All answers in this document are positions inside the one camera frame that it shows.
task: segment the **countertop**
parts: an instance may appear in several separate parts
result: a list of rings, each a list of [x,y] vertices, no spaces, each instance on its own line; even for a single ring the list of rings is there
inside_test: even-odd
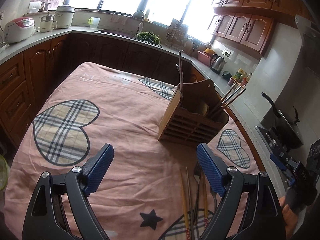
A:
[[[9,47],[2,47],[0,48],[0,65],[5,61],[9,60],[11,57],[19,54],[20,52],[28,49],[34,45],[40,44],[41,42],[50,40],[55,37],[59,37],[64,34],[68,33],[83,33],[83,34],[91,34],[97,36],[104,36],[110,37],[122,41],[128,41],[131,43],[139,44],[145,47],[149,47],[163,53],[170,54],[172,56],[178,56],[178,51],[171,49],[169,47],[163,46],[163,48],[159,46],[155,46],[149,43],[145,43],[142,41],[130,39],[123,36],[108,34],[108,33],[99,33],[96,32],[94,29],[90,29],[89,27],[82,27],[82,26],[71,26],[68,29],[58,29],[53,30],[47,33],[35,33],[33,36],[29,37],[28,39],[21,41],[16,44],[12,44]],[[191,62],[191,64],[207,79],[211,79],[214,84],[218,94],[223,97],[230,87],[228,86],[228,82],[222,78],[222,76],[217,75],[210,68],[198,61],[195,58],[192,58],[184,53],[182,53],[182,57],[184,60]],[[262,162],[265,166],[265,169],[272,181],[272,184],[277,192],[277,195],[284,196],[285,195],[285,188],[284,184],[281,180],[279,171],[276,165],[270,161],[270,153],[267,147],[264,145],[261,137],[258,135],[257,131],[255,130],[256,125],[260,125],[258,119],[250,110],[250,105],[245,100],[243,95],[241,95],[237,100],[235,100],[232,104],[229,105],[230,109],[233,111],[235,116],[238,118],[242,126],[244,127],[245,131],[247,132],[248,136],[250,137],[252,143],[254,144]]]

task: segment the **white rice cooker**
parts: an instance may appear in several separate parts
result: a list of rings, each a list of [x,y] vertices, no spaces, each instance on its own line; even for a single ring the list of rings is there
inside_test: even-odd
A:
[[[57,21],[57,29],[69,28],[71,26],[74,13],[74,7],[68,5],[58,6],[54,17],[54,20]]]
[[[4,42],[15,43],[33,34],[35,21],[30,17],[20,17],[8,22],[4,27]]]

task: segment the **power outlet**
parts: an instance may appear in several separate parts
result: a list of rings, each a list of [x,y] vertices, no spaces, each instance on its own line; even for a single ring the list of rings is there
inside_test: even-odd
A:
[[[222,55],[226,55],[227,57],[229,57],[230,54],[231,54],[231,51],[228,51],[228,50],[226,50],[226,49],[224,49],[224,50],[222,51]]]

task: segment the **screw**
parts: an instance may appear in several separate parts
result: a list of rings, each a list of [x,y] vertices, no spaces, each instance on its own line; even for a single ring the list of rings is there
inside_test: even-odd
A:
[[[44,173],[42,173],[41,177],[46,178],[49,176],[49,172],[45,171]]]
[[[228,171],[230,171],[230,172],[237,172],[237,168],[234,167],[234,166],[230,166],[230,167],[228,167]]]
[[[265,171],[260,172],[260,175],[264,178],[268,177],[268,173],[266,173]]]
[[[79,171],[81,171],[81,167],[79,167],[79,166],[76,166],[76,167],[72,168],[72,172],[74,172],[74,173],[77,173]]]

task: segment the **range hood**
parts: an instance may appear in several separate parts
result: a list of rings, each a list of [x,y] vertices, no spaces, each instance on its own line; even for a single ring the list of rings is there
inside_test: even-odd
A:
[[[302,52],[306,67],[320,76],[320,31],[308,19],[296,15],[295,22],[302,39]]]

